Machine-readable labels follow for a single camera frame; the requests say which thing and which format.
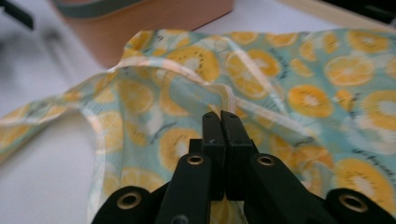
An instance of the patterned fabric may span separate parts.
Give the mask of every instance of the patterned fabric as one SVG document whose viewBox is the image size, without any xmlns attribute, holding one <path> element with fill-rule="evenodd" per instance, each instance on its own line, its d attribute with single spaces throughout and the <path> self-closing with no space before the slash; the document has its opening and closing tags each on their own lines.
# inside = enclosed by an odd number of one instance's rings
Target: patterned fabric
<svg viewBox="0 0 396 224">
<path fill-rule="evenodd" d="M 220 110 L 311 192 L 354 189 L 396 215 L 394 34 L 141 32 L 108 72 L 0 119 L 0 161 L 71 110 L 97 135 L 89 221 L 116 189 L 169 181 Z M 243 221 L 240 203 L 212 203 L 211 223 Z"/>
</svg>

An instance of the white table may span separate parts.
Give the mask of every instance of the white table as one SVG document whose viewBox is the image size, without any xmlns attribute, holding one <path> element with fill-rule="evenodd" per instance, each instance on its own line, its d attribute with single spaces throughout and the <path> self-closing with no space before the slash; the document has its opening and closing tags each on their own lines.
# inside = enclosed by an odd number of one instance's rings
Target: white table
<svg viewBox="0 0 396 224">
<path fill-rule="evenodd" d="M 0 117 L 59 94 L 99 66 L 44 0 L 13 1 L 35 14 L 28 32 L 0 16 Z M 234 11 L 199 32 L 288 33 L 337 26 L 276 0 L 235 0 Z M 0 223 L 85 223 L 95 139 L 80 115 L 57 120 L 0 165 Z"/>
</svg>

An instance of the wooden edge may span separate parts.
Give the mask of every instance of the wooden edge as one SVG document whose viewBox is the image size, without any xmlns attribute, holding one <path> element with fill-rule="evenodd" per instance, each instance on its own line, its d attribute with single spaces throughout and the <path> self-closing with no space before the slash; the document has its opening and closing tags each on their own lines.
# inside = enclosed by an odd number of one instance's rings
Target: wooden edge
<svg viewBox="0 0 396 224">
<path fill-rule="evenodd" d="M 373 20 L 352 11 L 348 11 L 341 7 L 322 2 L 320 0 L 277 1 L 288 4 L 292 7 L 299 8 L 304 12 L 347 28 L 379 29 L 387 32 L 396 33 L 395 28 L 386 25 L 385 23 Z"/>
</svg>

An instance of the fabric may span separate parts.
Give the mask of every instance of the fabric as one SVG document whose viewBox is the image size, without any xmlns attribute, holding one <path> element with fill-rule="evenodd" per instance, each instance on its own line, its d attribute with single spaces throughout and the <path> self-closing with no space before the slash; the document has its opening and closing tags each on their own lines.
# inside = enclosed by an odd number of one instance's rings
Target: fabric
<svg viewBox="0 0 396 224">
<path fill-rule="evenodd" d="M 202 115 L 220 110 L 311 192 L 354 189 L 396 215 L 395 34 L 141 32 L 108 72 L 0 119 L 0 161 L 71 110 L 97 135 L 89 222 L 113 191 L 169 181 Z M 244 221 L 241 203 L 211 214 Z"/>
</svg>

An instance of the white surface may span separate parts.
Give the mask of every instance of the white surface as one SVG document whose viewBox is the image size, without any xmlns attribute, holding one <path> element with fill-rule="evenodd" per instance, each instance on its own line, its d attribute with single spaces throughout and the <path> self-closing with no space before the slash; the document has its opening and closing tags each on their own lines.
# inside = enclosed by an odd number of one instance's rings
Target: white surface
<svg viewBox="0 0 396 224">
<path fill-rule="evenodd" d="M 0 117 L 104 71 L 44 0 L 14 0 L 36 30 L 0 15 Z M 275 0 L 236 0 L 234 11 L 199 32 L 287 33 L 336 28 Z M 94 136 L 79 115 L 57 120 L 0 165 L 0 223 L 85 223 Z"/>
</svg>

